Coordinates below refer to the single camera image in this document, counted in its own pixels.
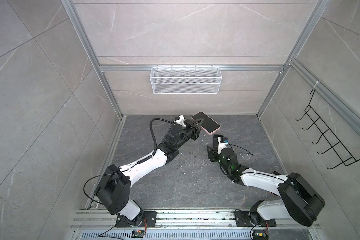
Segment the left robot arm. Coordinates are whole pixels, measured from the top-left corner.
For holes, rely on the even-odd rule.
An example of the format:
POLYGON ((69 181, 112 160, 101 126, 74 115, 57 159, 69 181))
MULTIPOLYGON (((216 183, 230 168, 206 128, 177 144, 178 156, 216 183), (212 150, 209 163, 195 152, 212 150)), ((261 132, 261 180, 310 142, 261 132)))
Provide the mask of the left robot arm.
POLYGON ((146 156, 124 166, 110 165, 95 189, 95 196, 111 215, 124 216, 131 226, 138 226, 143 220, 144 210, 130 198, 131 187, 155 169, 169 164, 179 154, 179 149, 188 140, 199 137, 204 119, 185 119, 178 116, 172 121, 153 118, 149 127, 154 149, 146 156), (166 135, 158 144, 153 131, 153 122, 171 124, 166 135))

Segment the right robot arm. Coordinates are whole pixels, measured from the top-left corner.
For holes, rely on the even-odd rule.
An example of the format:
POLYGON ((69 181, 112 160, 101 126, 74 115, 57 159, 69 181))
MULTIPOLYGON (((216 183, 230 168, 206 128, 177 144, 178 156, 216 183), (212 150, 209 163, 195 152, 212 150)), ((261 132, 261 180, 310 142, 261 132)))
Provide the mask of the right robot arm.
POLYGON ((274 201, 257 201, 249 211, 253 225, 273 219, 293 219, 310 227, 325 206, 325 200, 299 174, 264 173, 241 165, 238 156, 222 135, 213 136, 212 147, 207 147, 208 159, 217 162, 222 173, 232 183, 265 190, 279 197, 274 201))

